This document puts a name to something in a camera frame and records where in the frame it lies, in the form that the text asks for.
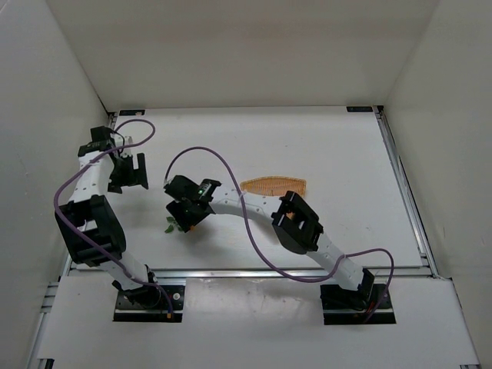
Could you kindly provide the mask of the cherry sprig with green leaves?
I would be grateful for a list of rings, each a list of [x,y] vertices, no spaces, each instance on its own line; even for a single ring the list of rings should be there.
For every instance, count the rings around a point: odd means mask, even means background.
[[[165,229],[166,234],[170,234],[174,231],[187,233],[196,227],[196,223],[188,219],[176,219],[172,216],[167,216],[165,219],[168,223],[168,226]]]

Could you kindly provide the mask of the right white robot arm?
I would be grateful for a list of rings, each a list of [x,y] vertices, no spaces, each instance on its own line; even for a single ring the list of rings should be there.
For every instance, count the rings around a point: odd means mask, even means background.
[[[164,184],[173,198],[166,206],[183,232],[196,227],[209,215],[234,215],[270,225],[281,246],[293,254],[305,255],[336,281],[335,305],[363,310],[370,304],[374,276],[368,269],[347,259],[324,233],[315,211],[296,192],[280,197],[226,188],[221,182],[204,179],[196,184],[176,175]]]

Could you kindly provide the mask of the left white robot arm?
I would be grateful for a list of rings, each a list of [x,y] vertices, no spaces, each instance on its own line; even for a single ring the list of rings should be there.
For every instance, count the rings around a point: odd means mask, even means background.
[[[105,126],[91,130],[91,141],[78,149],[79,172],[67,204],[58,203],[55,219],[73,262],[110,274],[113,285],[127,298],[153,294],[156,279],[146,265],[127,251],[124,230],[107,194],[123,187],[148,188],[145,155],[133,155],[132,138]]]

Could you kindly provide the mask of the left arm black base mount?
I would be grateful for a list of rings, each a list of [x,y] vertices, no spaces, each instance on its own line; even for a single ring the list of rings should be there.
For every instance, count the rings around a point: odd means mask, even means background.
[[[119,291],[113,321],[145,323],[181,323],[185,304],[185,286],[162,285],[168,299],[156,288]]]

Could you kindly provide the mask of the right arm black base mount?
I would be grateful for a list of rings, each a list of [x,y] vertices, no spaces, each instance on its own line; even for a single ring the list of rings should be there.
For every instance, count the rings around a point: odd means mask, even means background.
[[[375,284],[370,297],[361,300],[354,291],[335,284],[322,284],[321,306],[324,325],[396,324],[391,296],[383,294],[385,284]]]

